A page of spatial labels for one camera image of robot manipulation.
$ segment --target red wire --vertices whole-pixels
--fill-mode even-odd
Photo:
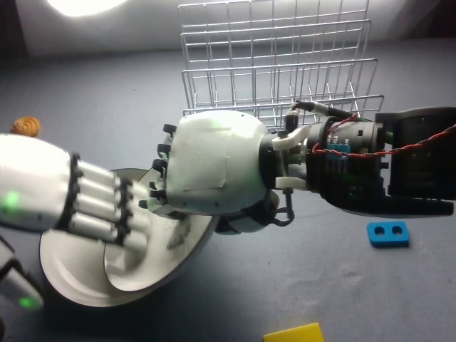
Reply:
[[[353,116],[345,119],[345,120],[342,120],[339,124],[337,124],[336,126],[334,126],[333,128],[331,128],[328,133],[334,133],[335,130],[337,130],[337,128],[344,124],[344,123],[347,123],[349,121],[356,121],[358,119],[358,114],[354,114]],[[336,151],[336,150],[328,150],[328,149],[322,149],[322,150],[319,150],[318,149],[318,143],[316,143],[313,148],[312,148],[312,153],[333,153],[334,155],[338,155],[338,156],[341,156],[341,157],[356,157],[356,158],[370,158],[370,157],[385,157],[386,155],[396,155],[398,153],[401,153],[401,152],[404,152],[405,150],[409,150],[410,148],[420,148],[423,146],[423,144],[425,143],[428,143],[430,142],[431,140],[434,140],[434,139],[438,139],[438,138],[441,138],[443,136],[446,136],[446,135],[449,135],[453,132],[456,132],[456,124],[454,124],[452,127],[449,127],[447,128],[446,130],[444,130],[443,132],[440,132],[440,133],[437,133],[437,134],[434,134],[432,137],[426,139],[426,140],[422,140],[420,142],[417,142],[416,144],[412,144],[412,145],[406,145],[406,146],[403,146],[401,148],[395,148],[395,149],[392,149],[390,151],[385,151],[385,152],[376,152],[376,153],[365,153],[365,154],[362,154],[362,155],[359,155],[358,153],[345,153],[345,152],[340,152],[340,151]]]

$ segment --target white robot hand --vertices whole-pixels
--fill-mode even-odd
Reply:
[[[148,188],[50,143],[0,134],[0,224],[70,234],[143,251]]]

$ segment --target metal wire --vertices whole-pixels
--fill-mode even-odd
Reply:
[[[380,97],[369,96],[377,61],[364,58],[367,8],[368,0],[179,6],[184,114],[242,108],[273,129],[295,100],[327,102],[360,116],[380,110],[383,98],[371,105]],[[317,117],[303,113],[302,120],[312,124]]]

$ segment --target green light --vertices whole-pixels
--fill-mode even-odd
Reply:
[[[19,205],[19,193],[16,191],[10,191],[6,195],[3,208],[8,211],[14,211]]]
[[[38,306],[38,303],[34,297],[22,297],[19,299],[19,305],[23,308],[32,309]]]

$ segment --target blue terminal block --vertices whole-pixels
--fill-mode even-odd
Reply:
[[[367,230],[370,244],[377,248],[407,247],[410,242],[404,221],[371,222]]]

